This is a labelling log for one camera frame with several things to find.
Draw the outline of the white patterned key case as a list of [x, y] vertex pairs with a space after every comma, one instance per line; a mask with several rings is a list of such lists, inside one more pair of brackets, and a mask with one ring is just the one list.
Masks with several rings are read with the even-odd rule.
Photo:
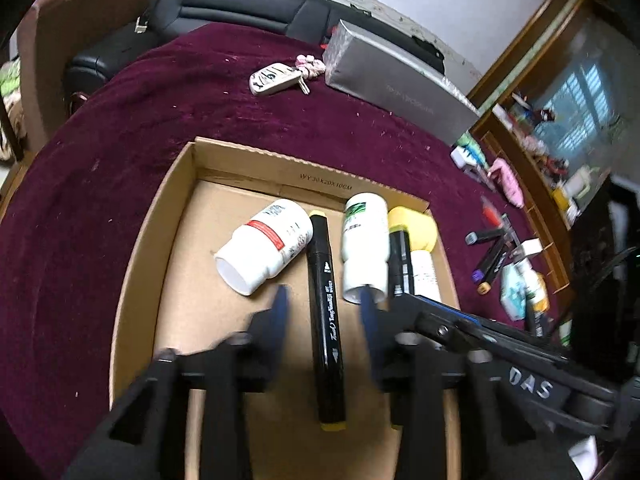
[[305, 96], [310, 93], [303, 73], [283, 63], [272, 63], [251, 74], [248, 78], [248, 86], [254, 96], [271, 96], [273, 93], [291, 87], [298, 87]]

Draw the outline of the black marker grey cap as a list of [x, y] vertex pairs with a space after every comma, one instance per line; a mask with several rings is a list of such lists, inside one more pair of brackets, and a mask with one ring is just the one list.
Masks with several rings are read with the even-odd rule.
[[491, 242], [492, 240], [498, 240], [506, 234], [503, 228], [495, 228], [484, 231], [472, 231], [465, 235], [464, 241], [468, 246], [483, 244]]

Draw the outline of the black marker yellow caps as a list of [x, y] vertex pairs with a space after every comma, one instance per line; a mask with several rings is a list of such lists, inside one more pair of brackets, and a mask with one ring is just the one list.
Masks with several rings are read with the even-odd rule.
[[312, 237], [306, 258], [318, 421], [324, 431], [342, 431], [346, 428], [344, 365], [329, 225], [318, 210], [311, 211], [309, 219]]

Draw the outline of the maroon bed blanket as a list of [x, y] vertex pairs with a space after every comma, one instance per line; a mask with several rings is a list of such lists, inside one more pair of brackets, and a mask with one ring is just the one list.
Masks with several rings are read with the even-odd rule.
[[38, 153], [1, 222], [1, 434], [56, 479], [107, 410], [116, 304], [141, 223], [183, 145], [206, 136], [316, 162], [427, 200], [460, 304], [480, 296], [482, 187], [447, 145], [396, 115], [314, 81], [253, 96], [255, 70], [308, 44], [214, 23], [146, 52], [96, 92]]

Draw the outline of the black marker in tray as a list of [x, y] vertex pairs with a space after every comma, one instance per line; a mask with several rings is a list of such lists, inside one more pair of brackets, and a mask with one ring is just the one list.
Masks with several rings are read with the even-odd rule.
[[390, 229], [390, 258], [388, 259], [388, 293], [391, 297], [414, 294], [410, 236], [405, 226]]

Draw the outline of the grey rectangular gift box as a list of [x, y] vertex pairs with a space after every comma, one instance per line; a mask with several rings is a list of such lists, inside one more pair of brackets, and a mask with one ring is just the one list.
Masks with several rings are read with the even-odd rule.
[[329, 87], [404, 118], [449, 145], [480, 118], [447, 77], [352, 23], [338, 22], [323, 63]]

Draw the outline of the pink cloth pouch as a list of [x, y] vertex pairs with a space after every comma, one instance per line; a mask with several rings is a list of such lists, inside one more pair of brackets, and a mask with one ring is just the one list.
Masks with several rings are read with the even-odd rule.
[[497, 157], [488, 169], [488, 177], [500, 188], [506, 200], [514, 207], [524, 207], [524, 195], [518, 184], [518, 179], [509, 164], [501, 157]]

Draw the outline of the teal packet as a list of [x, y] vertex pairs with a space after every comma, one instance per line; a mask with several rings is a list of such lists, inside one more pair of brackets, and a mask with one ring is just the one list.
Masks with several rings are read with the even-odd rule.
[[537, 273], [528, 259], [502, 269], [500, 302], [511, 321], [524, 320], [527, 303], [536, 297], [538, 288]]

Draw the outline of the cardboard tray box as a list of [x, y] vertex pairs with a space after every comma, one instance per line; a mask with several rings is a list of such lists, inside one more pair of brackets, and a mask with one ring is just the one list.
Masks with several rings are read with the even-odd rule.
[[157, 350], [193, 353], [213, 346], [242, 330], [285, 285], [291, 310], [280, 372], [266, 393], [245, 400], [255, 477], [392, 478], [400, 434], [390, 426], [386, 396], [372, 382], [358, 308], [338, 306], [347, 422], [344, 430], [329, 432], [316, 415], [305, 257], [250, 296], [232, 290], [214, 263], [232, 232], [279, 198], [324, 212], [338, 252], [345, 204], [362, 192], [382, 196], [390, 207], [428, 209], [420, 198], [301, 159], [205, 138], [186, 144], [156, 192], [122, 283], [111, 397], [122, 394]]

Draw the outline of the white bottle green label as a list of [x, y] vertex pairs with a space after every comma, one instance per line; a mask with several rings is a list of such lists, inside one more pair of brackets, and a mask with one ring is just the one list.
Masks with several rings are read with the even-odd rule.
[[369, 286], [375, 301], [387, 297], [388, 235], [387, 204], [382, 196], [359, 193], [345, 205], [341, 256], [343, 298], [360, 304], [361, 289]]

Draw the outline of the white bottle red label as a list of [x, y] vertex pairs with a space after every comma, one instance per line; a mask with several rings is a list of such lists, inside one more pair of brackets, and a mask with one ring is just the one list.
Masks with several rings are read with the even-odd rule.
[[214, 255], [224, 282], [250, 296], [275, 278], [310, 242], [314, 228], [302, 206], [275, 200], [239, 226]]

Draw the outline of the orange yellow packet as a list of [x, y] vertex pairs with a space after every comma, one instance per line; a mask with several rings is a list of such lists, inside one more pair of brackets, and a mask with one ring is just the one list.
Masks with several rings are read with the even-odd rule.
[[549, 298], [546, 283], [541, 273], [535, 273], [537, 286], [534, 291], [532, 305], [535, 312], [544, 313], [549, 310]]

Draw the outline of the green cloth item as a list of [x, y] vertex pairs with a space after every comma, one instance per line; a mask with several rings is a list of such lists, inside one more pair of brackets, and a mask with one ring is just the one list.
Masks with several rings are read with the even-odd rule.
[[478, 144], [477, 140], [475, 140], [468, 132], [465, 132], [460, 136], [457, 140], [457, 146], [460, 146], [460, 148], [467, 151], [484, 169], [488, 168], [487, 159], [480, 147], [480, 144]]

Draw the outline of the white tall bottle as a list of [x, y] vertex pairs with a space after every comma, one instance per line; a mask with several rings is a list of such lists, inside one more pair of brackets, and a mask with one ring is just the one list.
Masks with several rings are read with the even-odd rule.
[[427, 250], [411, 253], [414, 293], [438, 302], [442, 301], [437, 283], [433, 258]]

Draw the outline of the clear tube red contents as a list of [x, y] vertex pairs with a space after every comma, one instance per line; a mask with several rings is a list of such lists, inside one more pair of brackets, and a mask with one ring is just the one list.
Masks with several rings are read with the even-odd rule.
[[487, 197], [482, 196], [480, 199], [482, 200], [482, 211], [484, 217], [488, 221], [489, 225], [492, 228], [503, 232], [509, 240], [513, 240], [513, 229], [508, 215], [500, 214], [498, 209], [490, 200], [488, 200]]

